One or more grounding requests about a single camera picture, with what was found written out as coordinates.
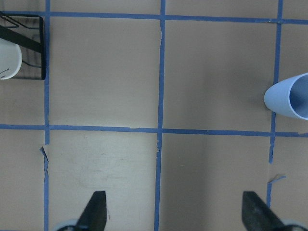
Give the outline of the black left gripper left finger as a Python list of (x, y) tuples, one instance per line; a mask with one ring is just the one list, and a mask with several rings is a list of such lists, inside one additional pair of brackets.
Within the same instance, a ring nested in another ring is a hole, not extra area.
[(77, 231), (103, 231), (107, 223), (106, 192), (95, 191), (76, 223)]

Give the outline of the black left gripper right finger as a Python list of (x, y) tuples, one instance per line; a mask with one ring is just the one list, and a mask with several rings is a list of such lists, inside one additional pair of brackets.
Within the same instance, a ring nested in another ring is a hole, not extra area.
[(242, 222), (247, 231), (288, 230), (254, 191), (243, 192)]

